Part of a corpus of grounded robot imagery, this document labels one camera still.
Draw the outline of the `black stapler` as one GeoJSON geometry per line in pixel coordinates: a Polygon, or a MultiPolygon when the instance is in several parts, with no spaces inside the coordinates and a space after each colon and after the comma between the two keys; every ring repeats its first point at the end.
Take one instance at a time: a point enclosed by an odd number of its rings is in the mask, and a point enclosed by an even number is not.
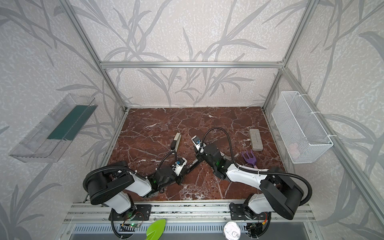
{"type": "Polygon", "coordinates": [[[192,161],[190,164],[188,164],[187,166],[184,166],[182,171],[181,171],[181,175],[182,176],[186,176],[187,174],[189,174],[191,171],[193,171],[198,165],[200,164],[199,160],[198,159],[195,159],[194,161],[192,161]]]}

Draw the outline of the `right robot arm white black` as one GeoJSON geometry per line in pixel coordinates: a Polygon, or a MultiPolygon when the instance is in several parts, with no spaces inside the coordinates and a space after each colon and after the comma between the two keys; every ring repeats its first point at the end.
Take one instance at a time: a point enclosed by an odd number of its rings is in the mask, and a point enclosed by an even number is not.
{"type": "Polygon", "coordinates": [[[242,205],[244,215],[250,220],[269,212],[292,220],[298,207],[312,197],[311,184],[301,176],[286,173],[280,168],[252,170],[239,167],[234,161],[226,159],[214,144],[204,145],[198,140],[194,145],[197,160],[210,165],[217,178],[242,183],[261,191],[260,194],[249,195],[242,205]]]}

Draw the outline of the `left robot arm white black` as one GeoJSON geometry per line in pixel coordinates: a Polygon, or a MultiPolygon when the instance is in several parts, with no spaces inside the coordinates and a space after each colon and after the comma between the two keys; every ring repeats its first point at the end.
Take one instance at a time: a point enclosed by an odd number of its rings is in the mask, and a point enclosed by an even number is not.
{"type": "Polygon", "coordinates": [[[137,212],[137,207],[125,191],[151,198],[173,183],[180,184],[186,164],[185,158],[178,158],[172,166],[157,168],[155,173],[142,177],[122,161],[88,173],[83,188],[92,205],[106,205],[116,214],[129,218],[137,212]]]}

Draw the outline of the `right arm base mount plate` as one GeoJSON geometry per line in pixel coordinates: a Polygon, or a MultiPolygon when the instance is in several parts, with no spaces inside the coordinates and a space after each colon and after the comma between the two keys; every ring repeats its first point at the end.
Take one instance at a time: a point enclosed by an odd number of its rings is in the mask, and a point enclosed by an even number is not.
{"type": "Polygon", "coordinates": [[[229,209],[231,220],[234,221],[264,221],[267,219],[266,213],[256,214],[250,208],[244,207],[243,204],[230,203],[229,209]]]}

